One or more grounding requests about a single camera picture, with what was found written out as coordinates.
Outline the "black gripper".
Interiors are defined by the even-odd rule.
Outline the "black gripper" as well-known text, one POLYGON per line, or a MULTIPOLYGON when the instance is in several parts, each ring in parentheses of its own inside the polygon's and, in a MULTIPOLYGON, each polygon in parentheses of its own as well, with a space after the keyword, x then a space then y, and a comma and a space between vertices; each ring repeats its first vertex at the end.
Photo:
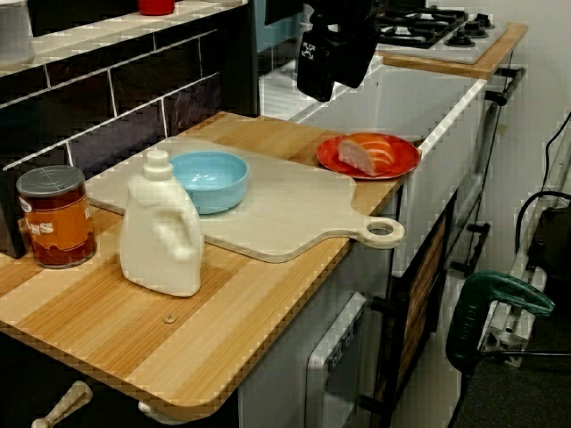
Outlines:
POLYGON ((312 10, 312 27, 302 36, 297 62, 297 87, 317 101, 329 101, 335 81, 357 88, 365 78, 377 48, 378 37, 375 30, 358 32, 373 25, 379 2, 309 0, 304 3, 312 10), (335 60, 336 44, 333 37, 337 35, 351 38, 340 47, 335 60))

